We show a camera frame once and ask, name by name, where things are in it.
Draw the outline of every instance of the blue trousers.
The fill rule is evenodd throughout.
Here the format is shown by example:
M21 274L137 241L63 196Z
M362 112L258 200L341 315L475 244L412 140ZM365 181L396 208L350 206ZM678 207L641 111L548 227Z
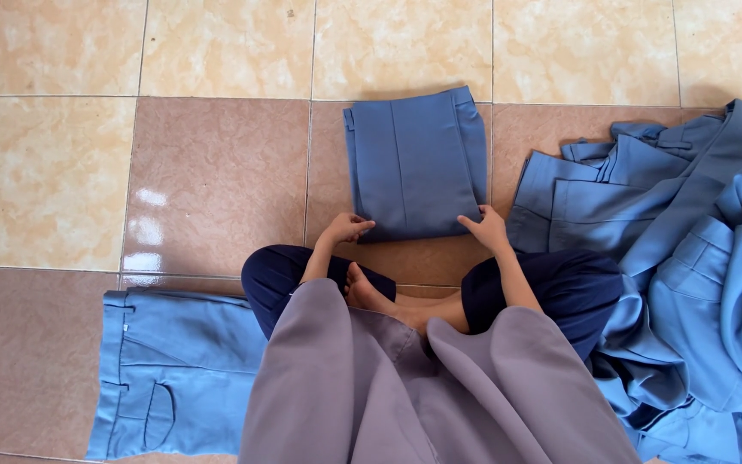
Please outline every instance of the blue trousers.
M312 252L311 248L294 245L271 245L256 250L245 261L242 287L265 337L271 337ZM543 312L585 360L623 293L623 278L617 265L600 253L583 249L526 253L517 259ZM345 286L349 264L348 259L331 257L328 278L340 289ZM397 282L362 269L380 293L395 300ZM485 332L505 309L496 260L489 258L471 269L460 288L469 333Z

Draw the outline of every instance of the gray robe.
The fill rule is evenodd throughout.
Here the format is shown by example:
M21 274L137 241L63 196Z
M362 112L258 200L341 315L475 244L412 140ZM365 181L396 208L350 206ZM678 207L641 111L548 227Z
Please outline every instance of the gray robe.
M641 462L560 330L528 308L430 348L334 281L296 290L265 350L240 464Z

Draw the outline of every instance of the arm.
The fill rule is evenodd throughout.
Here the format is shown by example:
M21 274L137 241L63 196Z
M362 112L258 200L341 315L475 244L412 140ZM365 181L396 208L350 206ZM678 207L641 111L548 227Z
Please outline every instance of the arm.
M341 213L322 232L316 241L314 252L308 259L303 278L299 283L328 276L328 264L336 245L342 242L355 242L366 230L375 226L374 221L365 220L357 215Z
M505 221L494 208L488 205L480 206L482 221L480 224L466 216L459 216L457 220L474 234L474 237L488 248L497 260L500 268L500 282L503 287L503 296L506 306L525 306L542 312L540 303L531 290L529 281L523 275L523 269L517 261L517 255L511 248L508 237L505 235Z

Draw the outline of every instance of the navy blue pants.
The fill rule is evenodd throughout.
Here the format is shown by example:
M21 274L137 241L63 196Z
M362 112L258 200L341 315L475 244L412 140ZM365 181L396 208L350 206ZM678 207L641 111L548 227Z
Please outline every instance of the navy blue pants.
M256 250L245 261L242 287L265 337L271 337L303 278L312 252L311 248L294 245L272 245ZM623 293L623 278L617 265L600 253L584 249L526 253L517 259L543 312L557 324L581 358L587 358ZM340 290L345 286L349 264L348 259L331 257L328 278ZM394 301L397 283L360 267L371 284ZM471 269L460 288L469 333L485 332L505 309L496 259L487 259Z

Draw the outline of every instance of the hand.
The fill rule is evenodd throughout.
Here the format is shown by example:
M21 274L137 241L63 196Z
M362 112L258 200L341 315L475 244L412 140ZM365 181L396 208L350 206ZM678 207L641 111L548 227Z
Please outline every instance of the hand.
M457 216L457 220L466 226L474 237L493 254L511 249L509 238L505 235L505 220L489 205L480 205L482 221L480 224L466 216Z
M355 242L366 230L376 226L374 221L365 220L355 214L340 213L331 222L322 235L320 240L327 240L331 246L336 246L342 242Z

